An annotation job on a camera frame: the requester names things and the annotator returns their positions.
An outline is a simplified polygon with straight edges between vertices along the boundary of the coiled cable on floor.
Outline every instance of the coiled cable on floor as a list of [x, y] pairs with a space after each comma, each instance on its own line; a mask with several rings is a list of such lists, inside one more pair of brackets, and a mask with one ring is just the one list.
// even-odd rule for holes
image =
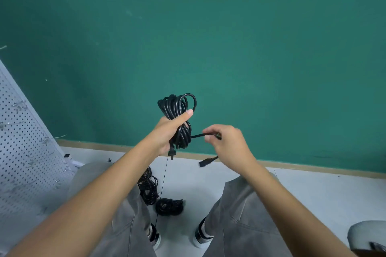
[[[170, 95], [168, 97], [163, 98], [162, 100], [158, 101], [158, 107], [161, 109], [162, 113], [168, 118], [169, 120], [173, 120], [174, 118], [180, 116], [182, 113], [186, 112], [188, 110], [188, 100], [186, 97], [192, 97], [194, 100], [194, 106], [193, 111], [196, 110], [197, 106], [197, 100], [196, 97], [193, 94], [184, 94], [184, 95]], [[188, 144], [191, 142], [192, 138], [197, 138], [205, 135], [215, 135], [218, 139], [221, 139], [221, 136], [218, 134], [213, 133], [201, 133], [197, 135], [191, 135], [192, 127], [188, 121], [186, 121], [186, 124], [182, 124], [172, 137], [170, 142], [170, 150], [169, 150], [169, 156], [171, 160], [173, 160], [173, 157], [176, 155], [175, 149], [178, 148], [186, 148]], [[199, 162], [200, 167], [205, 167], [206, 165], [213, 162], [215, 159], [218, 159], [219, 157], [211, 157], [208, 159], [205, 159], [201, 162]]]
[[179, 215], [184, 210], [183, 200], [161, 198], [157, 201], [156, 212], [162, 216]]
[[137, 181], [140, 196], [145, 204], [153, 205], [156, 203], [158, 196], [157, 186], [158, 179], [152, 175], [151, 168], [148, 167], [141, 178]]

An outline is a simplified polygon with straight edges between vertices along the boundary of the sneaker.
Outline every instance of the sneaker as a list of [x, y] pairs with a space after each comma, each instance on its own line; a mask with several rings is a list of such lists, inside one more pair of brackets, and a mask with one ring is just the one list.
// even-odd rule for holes
[[158, 249], [161, 244], [161, 235], [157, 232], [156, 227], [151, 223], [149, 240], [153, 246], [154, 251]]
[[207, 247], [213, 239], [213, 236], [205, 232], [205, 219], [206, 217], [200, 222], [194, 233], [193, 244], [197, 248]]

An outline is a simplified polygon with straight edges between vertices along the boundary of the person's left arm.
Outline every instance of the person's left arm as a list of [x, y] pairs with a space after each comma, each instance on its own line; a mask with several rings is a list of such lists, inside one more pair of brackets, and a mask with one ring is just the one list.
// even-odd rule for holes
[[7, 256], [88, 256], [137, 180], [157, 156], [169, 150], [169, 140], [192, 114], [188, 110], [174, 120], [162, 118], [148, 136], [24, 237]]

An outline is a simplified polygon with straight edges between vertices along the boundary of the person's right hand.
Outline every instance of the person's right hand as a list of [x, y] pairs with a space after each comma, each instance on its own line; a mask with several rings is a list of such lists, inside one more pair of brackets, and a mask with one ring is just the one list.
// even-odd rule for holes
[[214, 135], [205, 135], [205, 141], [213, 145], [220, 161], [236, 173], [243, 175], [250, 165], [256, 162], [240, 129], [230, 125], [215, 124], [202, 132], [221, 134], [221, 140]]

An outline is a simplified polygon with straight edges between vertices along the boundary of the gray pants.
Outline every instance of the gray pants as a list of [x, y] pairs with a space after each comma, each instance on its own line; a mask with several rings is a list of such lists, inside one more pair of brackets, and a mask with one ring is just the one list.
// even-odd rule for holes
[[[94, 162], [81, 167], [71, 183], [68, 198], [110, 166], [109, 162]], [[155, 257], [147, 237], [149, 227], [149, 211], [135, 186], [90, 256]], [[225, 183], [223, 195], [206, 217], [205, 231], [214, 238], [204, 256], [291, 256], [262, 202], [242, 177]]]

